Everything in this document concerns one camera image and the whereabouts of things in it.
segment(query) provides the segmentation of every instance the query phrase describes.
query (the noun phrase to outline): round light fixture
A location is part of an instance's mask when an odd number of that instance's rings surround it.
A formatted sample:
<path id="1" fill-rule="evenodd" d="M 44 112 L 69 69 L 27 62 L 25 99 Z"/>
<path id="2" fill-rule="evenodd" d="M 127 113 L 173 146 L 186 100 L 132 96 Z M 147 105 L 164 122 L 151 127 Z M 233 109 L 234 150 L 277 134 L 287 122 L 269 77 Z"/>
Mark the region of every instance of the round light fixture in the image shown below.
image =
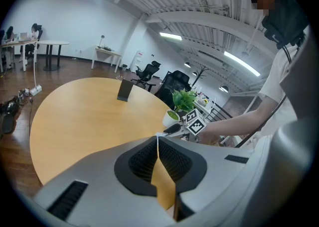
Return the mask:
<path id="1" fill-rule="evenodd" d="M 219 89 L 221 90 L 221 91 L 223 91 L 223 92 L 228 92 L 228 87 L 227 86 L 221 86 L 221 87 L 219 87 Z"/>

